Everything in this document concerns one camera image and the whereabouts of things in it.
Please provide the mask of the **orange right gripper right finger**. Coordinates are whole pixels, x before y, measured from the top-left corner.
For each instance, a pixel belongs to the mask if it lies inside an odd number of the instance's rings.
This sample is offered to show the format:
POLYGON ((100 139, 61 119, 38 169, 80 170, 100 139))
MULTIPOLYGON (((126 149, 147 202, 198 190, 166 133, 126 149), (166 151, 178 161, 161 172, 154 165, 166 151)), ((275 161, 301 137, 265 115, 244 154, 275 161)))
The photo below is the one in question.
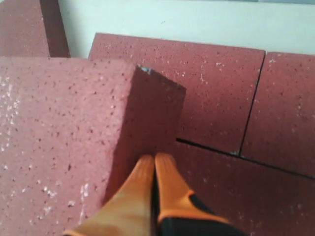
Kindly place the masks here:
POLYGON ((191 201, 194 191, 180 175, 172 155, 157 153, 158 224, 162 236, 222 235, 230 224, 223 217, 197 208, 191 201))

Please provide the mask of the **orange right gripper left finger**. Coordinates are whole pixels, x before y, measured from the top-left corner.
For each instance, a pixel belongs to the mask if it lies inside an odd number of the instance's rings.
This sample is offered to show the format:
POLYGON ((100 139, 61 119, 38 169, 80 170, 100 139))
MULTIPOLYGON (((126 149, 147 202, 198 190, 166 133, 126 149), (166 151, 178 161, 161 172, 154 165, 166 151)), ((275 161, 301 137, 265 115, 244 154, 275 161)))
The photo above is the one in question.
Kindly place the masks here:
POLYGON ((64 236, 149 236, 154 158, 143 155, 116 194, 93 216, 64 236))

